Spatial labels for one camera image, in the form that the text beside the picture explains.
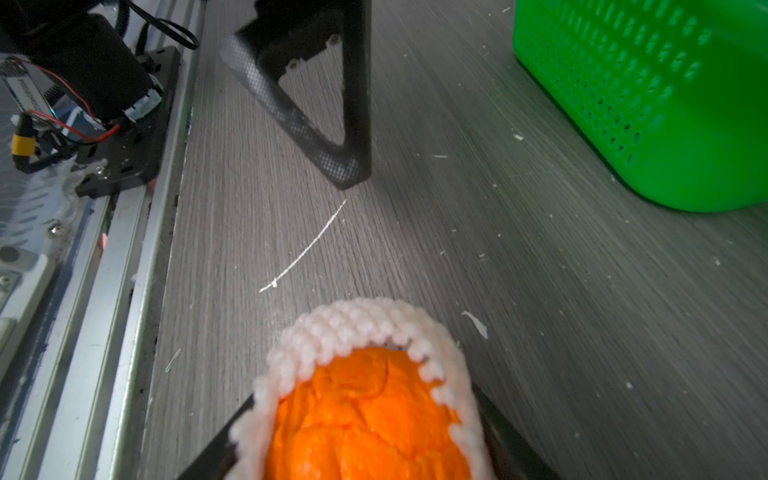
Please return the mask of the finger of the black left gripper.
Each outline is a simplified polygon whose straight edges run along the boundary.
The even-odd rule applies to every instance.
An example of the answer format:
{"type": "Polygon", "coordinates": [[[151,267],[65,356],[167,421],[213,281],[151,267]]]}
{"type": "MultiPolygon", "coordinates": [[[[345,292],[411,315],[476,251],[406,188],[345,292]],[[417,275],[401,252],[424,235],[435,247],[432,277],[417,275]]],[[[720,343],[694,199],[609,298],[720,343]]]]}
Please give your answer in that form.
{"type": "Polygon", "coordinates": [[[224,41],[234,77],[339,190],[372,172],[368,1],[257,1],[224,41]]]}

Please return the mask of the netted orange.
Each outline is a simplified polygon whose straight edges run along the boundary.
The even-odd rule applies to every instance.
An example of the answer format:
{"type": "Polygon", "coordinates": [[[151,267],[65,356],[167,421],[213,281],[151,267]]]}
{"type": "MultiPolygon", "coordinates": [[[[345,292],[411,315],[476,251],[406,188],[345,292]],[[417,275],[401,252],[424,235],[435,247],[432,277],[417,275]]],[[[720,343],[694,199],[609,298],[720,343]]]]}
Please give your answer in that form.
{"type": "Polygon", "coordinates": [[[229,431],[233,479],[491,479],[466,360],[401,300],[320,306],[284,329],[229,431]]]}

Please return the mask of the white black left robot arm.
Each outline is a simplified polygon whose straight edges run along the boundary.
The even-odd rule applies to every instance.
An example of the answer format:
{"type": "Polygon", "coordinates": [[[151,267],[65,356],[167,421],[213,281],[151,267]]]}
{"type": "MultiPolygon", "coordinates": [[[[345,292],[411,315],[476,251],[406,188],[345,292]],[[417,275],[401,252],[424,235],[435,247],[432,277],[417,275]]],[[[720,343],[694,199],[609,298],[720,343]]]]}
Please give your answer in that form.
{"type": "MultiPolygon", "coordinates": [[[[106,159],[76,191],[99,197],[147,183],[159,170],[187,28],[131,1],[115,23],[91,1],[5,1],[1,77],[20,106],[12,155],[31,173],[76,155],[106,159]]],[[[321,174],[345,190],[372,172],[371,5],[367,1],[258,1],[229,36],[225,64],[321,174]],[[280,86],[289,68],[331,44],[342,49],[342,143],[328,139],[280,86]]]]}

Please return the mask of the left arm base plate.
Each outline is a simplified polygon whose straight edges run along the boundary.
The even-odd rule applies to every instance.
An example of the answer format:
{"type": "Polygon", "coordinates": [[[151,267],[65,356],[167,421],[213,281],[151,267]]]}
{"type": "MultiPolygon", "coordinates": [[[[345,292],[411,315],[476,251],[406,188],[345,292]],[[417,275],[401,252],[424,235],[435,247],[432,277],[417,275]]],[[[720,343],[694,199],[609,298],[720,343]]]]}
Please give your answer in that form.
{"type": "Polygon", "coordinates": [[[165,149],[181,60],[182,55],[175,47],[156,49],[139,57],[163,89],[161,101],[138,122],[127,122],[103,142],[80,148],[70,171],[77,196],[112,195],[156,178],[165,149]]]}

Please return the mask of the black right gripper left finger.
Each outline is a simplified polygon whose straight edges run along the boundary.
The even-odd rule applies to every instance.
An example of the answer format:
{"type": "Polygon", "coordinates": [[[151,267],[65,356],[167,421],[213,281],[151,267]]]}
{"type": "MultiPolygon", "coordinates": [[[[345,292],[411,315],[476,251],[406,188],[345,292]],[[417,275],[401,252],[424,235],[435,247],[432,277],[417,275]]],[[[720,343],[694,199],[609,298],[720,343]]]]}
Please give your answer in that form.
{"type": "Polygon", "coordinates": [[[222,480],[236,462],[235,444],[229,431],[235,421],[254,406],[250,395],[177,480],[222,480]]]}

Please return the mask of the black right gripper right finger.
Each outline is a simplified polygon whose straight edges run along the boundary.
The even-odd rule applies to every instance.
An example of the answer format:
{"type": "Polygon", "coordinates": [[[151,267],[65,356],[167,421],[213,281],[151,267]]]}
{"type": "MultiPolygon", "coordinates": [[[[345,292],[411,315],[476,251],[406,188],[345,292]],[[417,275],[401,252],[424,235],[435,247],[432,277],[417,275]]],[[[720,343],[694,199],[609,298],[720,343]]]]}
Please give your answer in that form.
{"type": "Polygon", "coordinates": [[[560,480],[560,475],[539,456],[482,389],[473,383],[472,390],[494,477],[506,480],[560,480]]]}

